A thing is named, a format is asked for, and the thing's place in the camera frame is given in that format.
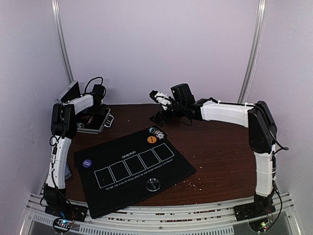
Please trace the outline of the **poker chip row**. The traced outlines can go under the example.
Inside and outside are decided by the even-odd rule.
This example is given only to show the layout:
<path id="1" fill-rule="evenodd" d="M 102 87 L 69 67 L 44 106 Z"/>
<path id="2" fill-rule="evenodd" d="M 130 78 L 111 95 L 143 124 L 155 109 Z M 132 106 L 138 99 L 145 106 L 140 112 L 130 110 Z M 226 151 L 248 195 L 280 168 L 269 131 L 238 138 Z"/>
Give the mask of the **poker chip row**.
<path id="1" fill-rule="evenodd" d="M 77 125 L 78 129 L 84 129 L 85 128 L 85 124 L 82 122 L 77 122 L 76 125 Z"/>

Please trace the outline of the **poker chip pile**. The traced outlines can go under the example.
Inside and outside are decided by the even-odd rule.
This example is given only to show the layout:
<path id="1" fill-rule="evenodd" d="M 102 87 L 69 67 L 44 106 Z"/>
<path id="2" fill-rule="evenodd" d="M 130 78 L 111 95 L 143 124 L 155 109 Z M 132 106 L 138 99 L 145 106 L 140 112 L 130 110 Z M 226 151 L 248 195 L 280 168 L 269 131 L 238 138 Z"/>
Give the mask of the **poker chip pile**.
<path id="1" fill-rule="evenodd" d="M 154 135 L 159 140 L 162 140 L 165 137 L 165 134 L 156 127 L 150 127 L 148 131 L 150 134 Z"/>

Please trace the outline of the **orange big blind button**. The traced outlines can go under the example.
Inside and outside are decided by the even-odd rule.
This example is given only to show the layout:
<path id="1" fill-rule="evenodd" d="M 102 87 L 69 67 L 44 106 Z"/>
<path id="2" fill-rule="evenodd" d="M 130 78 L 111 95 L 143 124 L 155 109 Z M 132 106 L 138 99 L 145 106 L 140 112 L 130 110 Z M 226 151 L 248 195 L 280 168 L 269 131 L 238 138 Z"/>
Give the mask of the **orange big blind button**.
<path id="1" fill-rule="evenodd" d="M 156 143 L 157 142 L 157 138 L 155 136 L 149 136 L 147 138 L 147 142 L 148 143 Z"/>

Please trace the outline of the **purple small blind button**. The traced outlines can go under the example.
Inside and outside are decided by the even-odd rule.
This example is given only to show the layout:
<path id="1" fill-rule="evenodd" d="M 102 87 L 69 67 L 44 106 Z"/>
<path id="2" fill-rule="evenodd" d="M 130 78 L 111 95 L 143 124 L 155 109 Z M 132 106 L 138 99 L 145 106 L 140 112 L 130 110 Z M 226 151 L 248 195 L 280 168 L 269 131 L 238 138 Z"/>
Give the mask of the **purple small blind button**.
<path id="1" fill-rule="evenodd" d="M 86 159 L 86 160 L 83 161 L 82 166 L 83 166 L 84 168 L 89 168 L 89 167 L 92 166 L 92 161 L 89 160 L 89 159 Z"/>

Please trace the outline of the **grey playing card deck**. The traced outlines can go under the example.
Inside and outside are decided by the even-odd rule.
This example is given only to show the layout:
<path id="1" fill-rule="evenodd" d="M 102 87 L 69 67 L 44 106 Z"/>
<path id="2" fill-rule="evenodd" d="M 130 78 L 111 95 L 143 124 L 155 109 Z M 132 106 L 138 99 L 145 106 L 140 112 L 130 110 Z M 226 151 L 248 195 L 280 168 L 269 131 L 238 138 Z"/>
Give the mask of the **grey playing card deck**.
<path id="1" fill-rule="evenodd" d="M 65 167 L 65 180 L 68 180 L 72 176 L 71 171 L 69 169 L 68 163 L 66 163 Z"/>

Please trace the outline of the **black dealer button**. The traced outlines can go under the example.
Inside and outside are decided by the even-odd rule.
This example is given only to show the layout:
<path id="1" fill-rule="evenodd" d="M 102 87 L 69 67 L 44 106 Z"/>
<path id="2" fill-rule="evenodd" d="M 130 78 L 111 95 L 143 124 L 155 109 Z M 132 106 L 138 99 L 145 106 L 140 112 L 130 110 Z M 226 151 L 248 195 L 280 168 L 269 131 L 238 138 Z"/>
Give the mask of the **black dealer button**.
<path id="1" fill-rule="evenodd" d="M 150 178 L 146 182 L 146 189 L 150 192 L 155 192 L 160 189 L 160 181 L 156 178 Z"/>

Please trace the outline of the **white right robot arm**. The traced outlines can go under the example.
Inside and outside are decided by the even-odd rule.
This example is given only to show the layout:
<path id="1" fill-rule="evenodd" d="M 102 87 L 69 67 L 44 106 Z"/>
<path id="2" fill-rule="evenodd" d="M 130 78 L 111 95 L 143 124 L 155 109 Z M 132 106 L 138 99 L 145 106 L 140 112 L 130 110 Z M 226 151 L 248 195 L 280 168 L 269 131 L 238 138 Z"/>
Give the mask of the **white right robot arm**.
<path id="1" fill-rule="evenodd" d="M 254 104 L 227 103 L 213 98 L 194 101 L 192 97 L 175 101 L 159 93 L 151 96 L 161 105 L 161 110 L 150 117 L 159 126 L 173 117 L 189 120 L 221 121 L 237 124 L 248 129 L 249 146 L 256 160 L 257 183 L 251 212 L 261 216 L 269 209 L 274 193 L 276 174 L 275 148 L 277 127 L 264 101 Z"/>

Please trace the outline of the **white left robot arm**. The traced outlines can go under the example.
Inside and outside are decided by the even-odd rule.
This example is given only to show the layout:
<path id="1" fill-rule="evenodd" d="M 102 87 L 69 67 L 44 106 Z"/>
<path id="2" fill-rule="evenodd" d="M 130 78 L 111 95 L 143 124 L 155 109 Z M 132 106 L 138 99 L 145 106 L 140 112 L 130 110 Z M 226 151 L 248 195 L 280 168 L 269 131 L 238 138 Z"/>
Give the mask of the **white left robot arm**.
<path id="1" fill-rule="evenodd" d="M 51 118 L 52 147 L 49 172 L 44 184 L 44 199 L 59 216 L 70 213 L 70 202 L 66 199 L 65 168 L 68 150 L 78 132 L 100 134 L 110 127 L 113 116 L 103 104 L 104 95 L 90 92 L 72 100 L 64 100 L 53 105 Z"/>

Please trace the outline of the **aluminium poker chip case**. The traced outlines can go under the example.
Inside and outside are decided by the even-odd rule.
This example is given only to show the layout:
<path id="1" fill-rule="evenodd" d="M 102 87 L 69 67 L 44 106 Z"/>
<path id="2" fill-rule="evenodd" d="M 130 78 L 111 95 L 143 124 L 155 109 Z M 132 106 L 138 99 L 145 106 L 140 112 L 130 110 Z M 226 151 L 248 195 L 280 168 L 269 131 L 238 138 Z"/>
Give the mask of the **aluminium poker chip case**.
<path id="1" fill-rule="evenodd" d="M 101 99 L 92 91 L 84 90 L 81 94 L 78 81 L 71 82 L 56 98 L 58 103 L 53 107 L 51 126 L 60 124 L 60 129 L 66 129 L 68 134 L 101 134 L 104 128 L 111 127 L 114 117 L 108 106 L 104 115 L 90 115 L 94 98 Z M 78 129 L 77 122 L 84 123 L 85 128 Z"/>

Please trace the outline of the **black poker play mat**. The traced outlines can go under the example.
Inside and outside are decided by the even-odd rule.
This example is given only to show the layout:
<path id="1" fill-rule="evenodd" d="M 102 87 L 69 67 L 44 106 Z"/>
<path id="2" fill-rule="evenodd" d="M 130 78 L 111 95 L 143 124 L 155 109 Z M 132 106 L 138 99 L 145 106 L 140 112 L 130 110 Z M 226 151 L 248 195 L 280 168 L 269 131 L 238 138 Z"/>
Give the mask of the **black poker play mat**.
<path id="1" fill-rule="evenodd" d="M 139 203 L 174 186 L 196 172 L 187 159 L 169 142 L 167 134 L 156 143 L 149 128 L 74 153 L 91 218 Z M 84 160 L 92 166 L 84 168 Z M 146 182 L 160 181 L 160 189 L 150 192 Z"/>

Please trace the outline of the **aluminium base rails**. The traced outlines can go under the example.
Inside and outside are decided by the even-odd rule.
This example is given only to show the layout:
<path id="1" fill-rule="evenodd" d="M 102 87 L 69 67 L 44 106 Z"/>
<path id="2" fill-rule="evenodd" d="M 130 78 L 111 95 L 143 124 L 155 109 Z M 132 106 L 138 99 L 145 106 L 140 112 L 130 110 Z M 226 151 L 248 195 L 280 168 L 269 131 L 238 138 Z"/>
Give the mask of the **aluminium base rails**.
<path id="1" fill-rule="evenodd" d="M 136 207 L 92 219 L 75 221 L 65 235 L 303 235 L 289 193 L 282 193 L 283 207 L 276 223 L 265 233 L 252 230 L 256 220 L 275 220 L 280 210 L 278 196 L 273 197 L 276 212 L 255 219 L 238 221 L 234 206 L 252 202 L 252 197 L 183 206 Z M 18 235 L 59 235 L 53 230 L 55 216 L 45 213 L 41 195 L 31 194 L 23 213 Z"/>

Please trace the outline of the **right aluminium frame post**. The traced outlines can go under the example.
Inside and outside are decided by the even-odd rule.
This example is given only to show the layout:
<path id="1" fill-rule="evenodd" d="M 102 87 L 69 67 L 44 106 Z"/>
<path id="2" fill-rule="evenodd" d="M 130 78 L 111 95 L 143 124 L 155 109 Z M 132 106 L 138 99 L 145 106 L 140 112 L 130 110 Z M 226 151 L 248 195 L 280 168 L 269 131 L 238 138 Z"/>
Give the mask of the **right aluminium frame post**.
<path id="1" fill-rule="evenodd" d="M 244 103 L 247 101 L 250 87 L 252 84 L 252 80 L 254 78 L 257 55 L 258 55 L 258 52 L 262 43 L 262 38 L 263 38 L 263 33 L 264 33 L 267 4 L 268 4 L 267 0 L 259 0 L 251 50 L 250 50 L 250 54 L 248 58 L 248 63 L 247 63 L 243 83 L 242 83 L 238 101 L 237 101 L 238 103 Z"/>

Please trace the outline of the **aluminium frame post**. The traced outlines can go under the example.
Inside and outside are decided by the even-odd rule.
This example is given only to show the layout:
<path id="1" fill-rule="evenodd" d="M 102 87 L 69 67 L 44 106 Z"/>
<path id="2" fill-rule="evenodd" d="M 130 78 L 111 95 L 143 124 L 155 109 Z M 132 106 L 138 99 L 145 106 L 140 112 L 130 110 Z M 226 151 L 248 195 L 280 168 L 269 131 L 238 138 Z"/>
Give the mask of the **aluminium frame post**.
<path id="1" fill-rule="evenodd" d="M 243 83 L 242 83 L 238 101 L 237 101 L 238 103 L 244 103 L 247 101 L 250 87 L 252 84 L 252 80 L 254 78 L 257 55 L 258 55 L 258 52 L 262 43 L 262 38 L 263 38 L 263 33 L 264 33 L 267 4 L 268 4 L 267 0 L 259 0 L 251 50 L 250 50 L 250 54 L 248 58 L 248 63 L 247 63 Z"/>
<path id="2" fill-rule="evenodd" d="M 71 83 L 74 81 L 74 79 L 73 79 L 73 74 L 72 74 L 67 47 L 66 47 L 59 1 L 51 0 L 51 6 L 52 6 L 52 13 L 53 13 L 53 17 L 54 17 L 54 21 L 56 25 L 57 34 L 58 34 L 58 40 L 59 40 L 59 45 L 61 49 L 63 64 L 65 67 L 65 72 L 67 75 L 68 82 Z"/>

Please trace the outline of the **left aluminium frame post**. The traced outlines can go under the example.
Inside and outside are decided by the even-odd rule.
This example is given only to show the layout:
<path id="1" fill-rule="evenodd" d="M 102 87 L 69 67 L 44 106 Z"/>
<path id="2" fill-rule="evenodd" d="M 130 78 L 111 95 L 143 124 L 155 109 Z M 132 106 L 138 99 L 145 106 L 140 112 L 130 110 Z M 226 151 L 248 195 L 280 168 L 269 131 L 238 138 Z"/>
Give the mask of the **left aluminium frame post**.
<path id="1" fill-rule="evenodd" d="M 68 82 L 71 83 L 74 81 L 74 79 L 73 79 L 73 74 L 72 74 L 67 47 L 66 47 L 59 1 L 51 0 L 51 6 L 52 6 L 52 13 L 53 13 L 53 17 L 54 17 L 54 21 L 56 25 L 57 34 L 58 34 L 58 40 L 59 40 L 59 45 L 61 49 L 63 64 L 65 67 L 65 72 L 67 75 Z"/>

